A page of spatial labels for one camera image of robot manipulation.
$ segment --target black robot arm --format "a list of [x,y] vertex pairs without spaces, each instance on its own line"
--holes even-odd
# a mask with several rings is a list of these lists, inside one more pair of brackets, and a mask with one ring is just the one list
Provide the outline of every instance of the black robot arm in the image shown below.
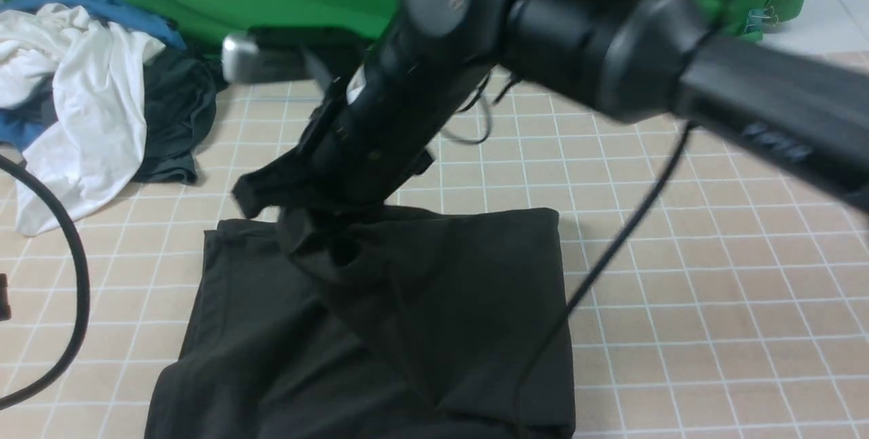
[[869,212],[869,78],[718,35],[695,0],[400,0],[367,53],[348,32],[319,36],[224,43],[230,81],[301,64],[324,89],[294,151],[236,185],[246,216],[381,204],[497,64],[619,123],[673,112]]

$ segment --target black hose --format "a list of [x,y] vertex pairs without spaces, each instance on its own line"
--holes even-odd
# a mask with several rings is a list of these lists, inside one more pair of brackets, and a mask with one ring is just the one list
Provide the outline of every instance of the black hose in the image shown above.
[[18,392],[13,392],[8,396],[0,398],[0,411],[3,411],[3,409],[18,405],[18,403],[33,398],[34,395],[45,390],[57,378],[61,377],[63,372],[72,364],[75,356],[81,349],[81,344],[84,343],[84,335],[88,329],[88,318],[90,316],[90,278],[88,276],[88,259],[84,253],[84,245],[81,244],[81,238],[78,235],[78,231],[75,230],[75,223],[69,217],[66,209],[63,208],[63,204],[35,176],[2,155],[0,155],[0,170],[6,171],[24,186],[30,188],[52,211],[52,214],[57,219],[57,223],[60,225],[63,236],[66,238],[67,244],[69,244],[69,252],[72,254],[72,263],[75,267],[75,324],[72,327],[72,336],[69,337],[69,343],[55,365],[45,375],[18,390]]

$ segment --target black cloth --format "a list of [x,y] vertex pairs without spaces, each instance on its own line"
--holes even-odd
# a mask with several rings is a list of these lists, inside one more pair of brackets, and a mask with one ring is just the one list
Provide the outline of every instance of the black cloth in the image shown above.
[[[275,225],[206,234],[146,439],[512,437],[519,367],[565,304],[558,214],[389,208],[300,239],[292,263]],[[530,437],[573,435],[573,383],[565,328],[522,396]]]
[[212,62],[166,47],[143,71],[145,157],[134,182],[198,182],[193,149],[208,136],[217,93],[226,88]]

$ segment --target grid pattern mat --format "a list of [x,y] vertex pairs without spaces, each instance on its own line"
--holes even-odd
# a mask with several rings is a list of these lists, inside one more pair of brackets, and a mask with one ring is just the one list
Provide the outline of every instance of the grid pattern mat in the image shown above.
[[[831,59],[869,71],[869,55]],[[202,231],[239,216],[229,188],[293,146],[318,96],[311,83],[221,94],[199,186],[131,185],[79,223],[93,279],[87,342],[58,383],[0,413],[0,436],[142,437],[187,325]],[[481,147],[435,141],[438,163],[393,201],[446,213],[553,207],[573,290],[667,160],[677,125],[615,126],[526,85],[494,121]],[[449,127],[477,136],[482,124],[468,113]],[[704,132],[688,151],[571,319],[577,436],[869,439],[867,220]],[[4,394],[55,362],[75,296],[61,234],[13,232],[13,188],[0,176],[0,268],[15,314],[0,324]]]

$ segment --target fabric fold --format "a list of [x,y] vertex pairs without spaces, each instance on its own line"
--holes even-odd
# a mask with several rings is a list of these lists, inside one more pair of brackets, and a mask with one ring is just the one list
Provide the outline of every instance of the fabric fold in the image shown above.
[[[81,7],[49,4],[35,14],[0,13],[0,108],[30,98],[54,74],[57,123],[25,149],[27,169],[74,220],[108,204],[142,164],[146,125],[143,65],[165,45]],[[38,235],[57,222],[18,185],[16,230]]]

